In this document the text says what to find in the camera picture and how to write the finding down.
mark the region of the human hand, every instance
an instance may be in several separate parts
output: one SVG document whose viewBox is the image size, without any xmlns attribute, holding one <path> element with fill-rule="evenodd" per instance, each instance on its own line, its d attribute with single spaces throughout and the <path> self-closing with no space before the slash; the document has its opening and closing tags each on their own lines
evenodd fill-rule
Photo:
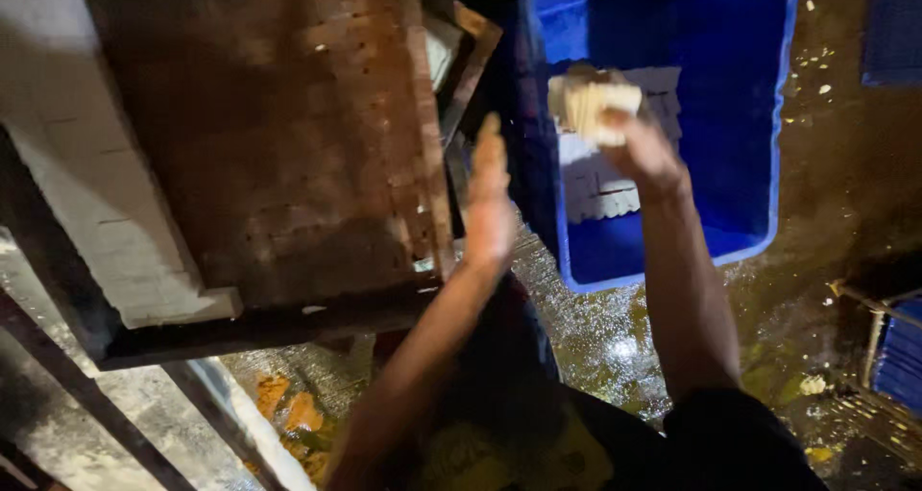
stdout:
<svg viewBox="0 0 922 491">
<path fill-rule="evenodd" d="M 601 145 L 599 149 L 612 166 L 637 183 L 641 198 L 656 201 L 691 190 L 688 169 L 658 126 L 617 109 L 603 110 L 599 119 L 624 134 L 624 147 Z"/>
<path fill-rule="evenodd" d="M 473 172 L 467 184 L 468 265 L 505 271 L 515 241 L 515 213 L 506 193 L 506 144 L 500 135 L 500 117 L 491 112 L 483 120 L 474 149 Z"/>
</svg>

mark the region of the blue plastic bin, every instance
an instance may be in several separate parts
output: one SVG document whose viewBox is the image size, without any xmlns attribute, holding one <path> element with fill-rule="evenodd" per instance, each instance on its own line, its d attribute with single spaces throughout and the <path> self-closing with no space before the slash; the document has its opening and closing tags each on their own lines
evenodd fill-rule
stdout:
<svg viewBox="0 0 922 491">
<path fill-rule="evenodd" d="M 621 70 L 681 66 L 679 152 L 716 264 L 775 237 L 781 87 L 798 0 L 519 0 L 515 68 L 524 147 L 516 203 L 574 291 L 643 279 L 637 213 L 569 224 L 547 80 L 573 61 Z"/>
</svg>

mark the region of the forearm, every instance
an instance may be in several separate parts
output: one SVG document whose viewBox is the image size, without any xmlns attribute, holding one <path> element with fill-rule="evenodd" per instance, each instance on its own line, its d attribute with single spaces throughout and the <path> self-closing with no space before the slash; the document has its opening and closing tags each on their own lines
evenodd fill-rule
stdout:
<svg viewBox="0 0 922 491">
<path fill-rule="evenodd" d="M 698 388 L 736 387 L 740 379 L 736 325 L 691 190 L 684 172 L 677 187 L 641 202 L 647 311 L 676 401 Z"/>
<path fill-rule="evenodd" d="M 367 483 L 366 473 L 434 402 L 501 274 L 502 266 L 458 266 L 353 408 L 328 488 Z"/>
</svg>

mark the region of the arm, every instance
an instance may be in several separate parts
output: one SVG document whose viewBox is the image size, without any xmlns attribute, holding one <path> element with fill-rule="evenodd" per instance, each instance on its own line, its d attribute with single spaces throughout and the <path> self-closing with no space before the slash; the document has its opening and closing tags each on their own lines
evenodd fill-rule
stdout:
<svg viewBox="0 0 922 491">
<path fill-rule="evenodd" d="M 625 147 L 606 147 L 615 167 L 637 182 L 646 257 L 646 300 L 653 344 L 669 395 L 737 388 L 740 352 L 723 282 L 704 243 L 688 169 L 654 126 L 607 110 Z"/>
<path fill-rule="evenodd" d="M 375 482 L 376 463 L 435 401 L 454 356 L 508 269 L 515 225 L 499 129 L 499 118 L 490 114 L 478 135 L 464 260 L 356 403 L 338 441 L 326 489 L 361 489 Z"/>
</svg>

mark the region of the person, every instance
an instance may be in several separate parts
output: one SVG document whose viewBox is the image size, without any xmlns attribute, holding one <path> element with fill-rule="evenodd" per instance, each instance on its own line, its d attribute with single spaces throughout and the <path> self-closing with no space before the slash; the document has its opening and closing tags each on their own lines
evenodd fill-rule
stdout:
<svg viewBox="0 0 922 491">
<path fill-rule="evenodd" d="M 825 489 L 740 389 L 737 333 L 688 170 L 662 131 L 616 110 L 603 147 L 637 183 L 653 344 L 674 408 L 664 435 L 559 382 L 513 277 L 499 117 L 473 154 L 464 258 L 353 408 L 327 472 L 340 489 Z"/>
</svg>

